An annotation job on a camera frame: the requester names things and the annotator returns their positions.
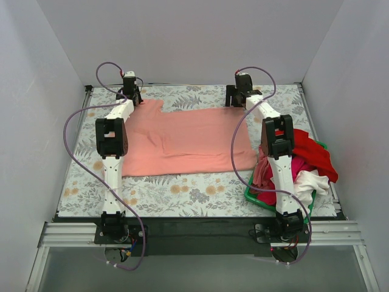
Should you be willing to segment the salmon pink t shirt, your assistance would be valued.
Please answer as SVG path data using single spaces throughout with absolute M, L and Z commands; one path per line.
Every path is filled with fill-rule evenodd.
M 123 176 L 156 176 L 250 170 L 257 158 L 242 108 L 162 111 L 144 100 L 125 123 L 129 148 Z

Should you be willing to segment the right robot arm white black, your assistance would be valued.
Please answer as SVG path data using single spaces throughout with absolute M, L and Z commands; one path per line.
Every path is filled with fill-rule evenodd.
M 276 194 L 275 226 L 270 228 L 283 241 L 292 240 L 303 230 L 302 205 L 294 197 L 292 117 L 280 114 L 267 103 L 267 97 L 253 88 L 252 78 L 241 69 L 235 72 L 235 84 L 226 87 L 225 105 L 243 107 L 261 121 L 261 150 L 269 161 Z

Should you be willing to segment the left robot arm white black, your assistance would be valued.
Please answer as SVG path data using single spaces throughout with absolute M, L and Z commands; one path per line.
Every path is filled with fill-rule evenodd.
M 100 234 L 115 243 L 123 243 L 129 237 L 125 206 L 119 202 L 122 198 L 122 167 L 129 147 L 125 122 L 142 103 L 135 73 L 124 73 L 122 80 L 123 86 L 116 95 L 117 106 L 106 117 L 95 121 L 97 153 L 102 158 L 103 176 L 109 186 L 105 192 Z

